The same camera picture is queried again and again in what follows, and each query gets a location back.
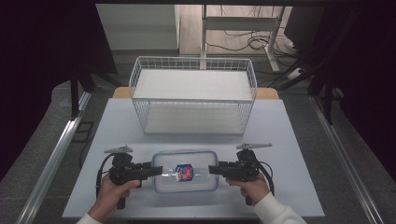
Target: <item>white tabletop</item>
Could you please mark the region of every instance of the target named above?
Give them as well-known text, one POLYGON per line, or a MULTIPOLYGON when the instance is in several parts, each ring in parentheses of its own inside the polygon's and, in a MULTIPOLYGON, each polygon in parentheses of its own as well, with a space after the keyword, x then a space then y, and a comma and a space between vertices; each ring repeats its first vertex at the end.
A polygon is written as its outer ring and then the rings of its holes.
MULTIPOLYGON (((128 145, 134 162, 151 161, 158 151, 209 148, 220 161, 236 161, 235 147, 242 143, 272 143, 255 149, 260 161, 274 170, 277 199, 290 205, 302 217, 324 216, 317 193, 306 169, 285 106, 281 100, 256 100, 243 136, 144 135, 130 99, 110 99, 93 139, 78 181, 64 209, 63 217, 82 217, 95 200, 95 178, 106 149, 128 145)), ((111 161, 105 170, 110 168, 111 161)), ((156 193, 151 180, 133 189, 126 208, 114 217, 135 219, 255 218, 239 188, 219 179, 213 191, 156 193)))

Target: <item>container lid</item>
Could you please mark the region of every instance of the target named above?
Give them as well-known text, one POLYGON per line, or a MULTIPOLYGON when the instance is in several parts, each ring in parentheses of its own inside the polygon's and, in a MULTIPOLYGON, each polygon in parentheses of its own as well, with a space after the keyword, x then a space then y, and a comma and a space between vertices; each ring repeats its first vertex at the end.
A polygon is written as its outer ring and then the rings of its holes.
POLYGON ((163 174, 153 177, 159 193, 214 190, 218 177, 209 173, 209 165, 217 165, 218 157, 210 149, 161 151, 152 158, 153 166, 162 166, 163 174))

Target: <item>wire basket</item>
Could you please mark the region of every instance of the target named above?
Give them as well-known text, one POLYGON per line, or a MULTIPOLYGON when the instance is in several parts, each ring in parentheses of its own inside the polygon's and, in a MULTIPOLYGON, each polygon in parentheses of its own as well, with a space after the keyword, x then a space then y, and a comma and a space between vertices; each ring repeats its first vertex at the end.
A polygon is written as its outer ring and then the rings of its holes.
POLYGON ((144 133, 242 135, 257 83, 249 59, 138 57, 129 87, 144 133))

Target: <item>hand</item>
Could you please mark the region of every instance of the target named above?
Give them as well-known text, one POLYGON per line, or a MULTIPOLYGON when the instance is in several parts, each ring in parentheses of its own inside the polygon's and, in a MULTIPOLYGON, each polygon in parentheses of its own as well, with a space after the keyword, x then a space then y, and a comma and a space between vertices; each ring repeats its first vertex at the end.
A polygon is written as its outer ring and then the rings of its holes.
POLYGON ((117 186, 111 182, 108 174, 105 175, 96 202, 88 215, 99 222, 105 222, 116 211, 119 199, 129 197, 129 190, 136 188, 139 184, 140 181, 132 180, 117 186))
POLYGON ((244 197, 249 196, 253 202, 253 206, 270 192, 267 183, 265 182, 265 177, 262 173, 257 175, 257 179, 255 181, 244 182, 230 178, 226 178, 225 181, 230 186, 241 187, 241 194, 244 197))

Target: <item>label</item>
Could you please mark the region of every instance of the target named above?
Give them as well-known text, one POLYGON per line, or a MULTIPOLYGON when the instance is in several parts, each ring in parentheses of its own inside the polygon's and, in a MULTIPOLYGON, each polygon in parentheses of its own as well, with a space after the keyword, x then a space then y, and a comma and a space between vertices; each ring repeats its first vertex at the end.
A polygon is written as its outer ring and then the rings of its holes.
POLYGON ((194 170, 190 164, 181 164, 176 167, 176 180, 178 182, 192 181, 194 170))

